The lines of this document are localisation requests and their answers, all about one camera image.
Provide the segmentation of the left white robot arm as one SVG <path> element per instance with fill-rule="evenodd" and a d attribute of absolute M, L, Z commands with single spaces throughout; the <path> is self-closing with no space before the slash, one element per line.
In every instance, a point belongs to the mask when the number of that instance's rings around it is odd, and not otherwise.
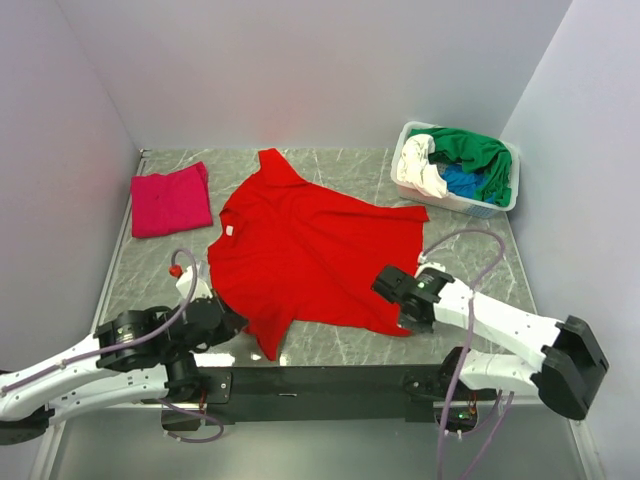
<path fill-rule="evenodd" d="M 123 403 L 222 399 L 229 375 L 209 377 L 196 357 L 247 324 L 215 297 L 125 311 L 70 349 L 2 373 L 1 443 L 28 442 L 70 418 Z"/>

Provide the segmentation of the red t-shirt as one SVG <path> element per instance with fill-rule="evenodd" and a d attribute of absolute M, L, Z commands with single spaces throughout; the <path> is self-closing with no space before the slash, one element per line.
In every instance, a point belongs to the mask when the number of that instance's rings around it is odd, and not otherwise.
<path fill-rule="evenodd" d="M 295 320 L 409 336 L 398 307 L 371 286 L 387 266 L 415 271 L 425 208 L 375 206 L 311 183 L 276 149 L 258 159 L 220 213 L 208 263 L 212 286 L 266 358 L 277 359 Z"/>

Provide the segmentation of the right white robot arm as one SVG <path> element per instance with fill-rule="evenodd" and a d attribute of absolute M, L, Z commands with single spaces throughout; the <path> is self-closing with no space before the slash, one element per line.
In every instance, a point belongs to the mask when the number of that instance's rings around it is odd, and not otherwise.
<path fill-rule="evenodd" d="M 460 399 L 470 390 L 536 395 L 553 412 L 586 418 L 609 370 L 609 362 L 589 324 L 575 316 L 556 320 L 527 313 L 431 266 L 412 276 L 387 266 L 373 291 L 399 306 L 410 326 L 442 323 L 504 348 L 502 354 L 450 352 L 441 365 L 439 387 Z"/>

